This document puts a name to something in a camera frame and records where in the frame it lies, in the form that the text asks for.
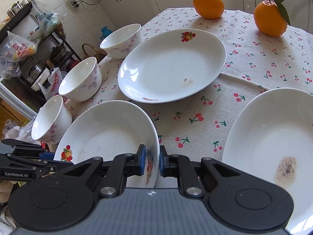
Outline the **left gloved hand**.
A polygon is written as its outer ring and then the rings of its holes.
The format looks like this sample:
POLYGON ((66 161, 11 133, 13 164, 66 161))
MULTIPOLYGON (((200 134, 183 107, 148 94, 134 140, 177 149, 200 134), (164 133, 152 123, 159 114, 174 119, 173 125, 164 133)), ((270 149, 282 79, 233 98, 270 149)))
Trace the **left gloved hand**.
POLYGON ((25 181, 2 180, 0 182, 0 203, 6 203, 10 197, 13 186, 22 187, 25 181))

